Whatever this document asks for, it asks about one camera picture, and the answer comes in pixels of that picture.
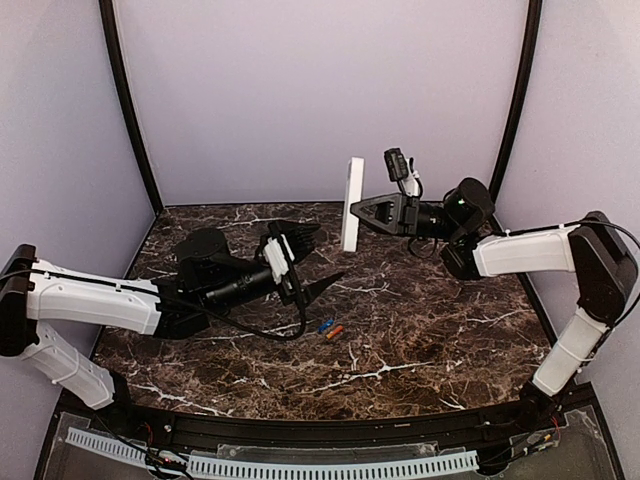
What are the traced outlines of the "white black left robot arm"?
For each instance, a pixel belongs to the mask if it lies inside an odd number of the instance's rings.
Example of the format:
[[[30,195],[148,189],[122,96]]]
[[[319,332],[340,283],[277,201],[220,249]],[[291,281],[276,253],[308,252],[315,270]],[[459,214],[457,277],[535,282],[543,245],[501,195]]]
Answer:
[[[165,340],[188,339],[218,320],[255,336],[296,340],[306,310],[342,278],[335,273],[303,285],[296,267],[315,249],[318,225],[268,224],[252,258],[231,254],[214,227],[190,233],[175,247],[173,278],[126,280],[63,269],[37,257],[33,245],[16,248],[1,271],[1,354],[28,362],[94,411],[130,401],[126,380],[94,364],[52,327],[55,320],[116,327]],[[231,311],[268,294],[294,305],[300,325],[280,336],[243,325]]]

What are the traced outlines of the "orange AA battery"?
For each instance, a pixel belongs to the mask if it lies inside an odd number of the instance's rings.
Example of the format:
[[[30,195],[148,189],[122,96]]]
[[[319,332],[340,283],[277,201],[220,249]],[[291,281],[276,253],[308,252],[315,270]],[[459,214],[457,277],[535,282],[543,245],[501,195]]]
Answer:
[[[339,326],[335,327],[333,330],[331,330],[329,333],[326,334],[326,339],[327,340],[332,340],[335,337],[337,337],[338,335],[340,335],[343,331],[344,331],[344,327],[342,325],[339,325]]]

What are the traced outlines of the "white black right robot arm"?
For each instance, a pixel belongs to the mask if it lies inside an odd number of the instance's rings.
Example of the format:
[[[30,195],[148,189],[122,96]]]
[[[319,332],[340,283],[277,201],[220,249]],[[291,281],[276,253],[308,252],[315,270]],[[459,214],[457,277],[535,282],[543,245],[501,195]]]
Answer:
[[[576,311],[529,382],[544,397],[557,396],[628,315],[638,265],[621,238],[624,229],[600,211],[566,224],[482,235],[495,205],[474,178],[463,179],[440,202],[399,192],[351,200],[347,210],[380,234],[444,241],[441,259],[459,280],[540,271],[575,274]]]

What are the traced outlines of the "white remote control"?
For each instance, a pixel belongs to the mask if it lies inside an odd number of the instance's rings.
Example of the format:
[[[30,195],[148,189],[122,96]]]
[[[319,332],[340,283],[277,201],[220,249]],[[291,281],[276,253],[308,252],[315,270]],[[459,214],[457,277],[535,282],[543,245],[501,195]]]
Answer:
[[[351,207],[362,200],[364,170],[365,159],[352,157],[348,165],[341,226],[341,249],[348,253],[357,250],[359,219],[351,212]]]

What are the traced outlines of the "blue AA battery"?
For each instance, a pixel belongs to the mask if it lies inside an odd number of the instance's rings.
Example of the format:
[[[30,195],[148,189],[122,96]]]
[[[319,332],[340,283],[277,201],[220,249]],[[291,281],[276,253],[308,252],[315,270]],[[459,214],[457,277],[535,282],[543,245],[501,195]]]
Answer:
[[[323,332],[325,332],[326,330],[328,330],[328,329],[329,329],[333,324],[334,324],[334,320],[333,320],[333,319],[329,319],[329,320],[327,320],[326,322],[324,322],[323,324],[321,324],[321,325],[318,327],[317,331],[318,331],[319,333],[323,333]]]

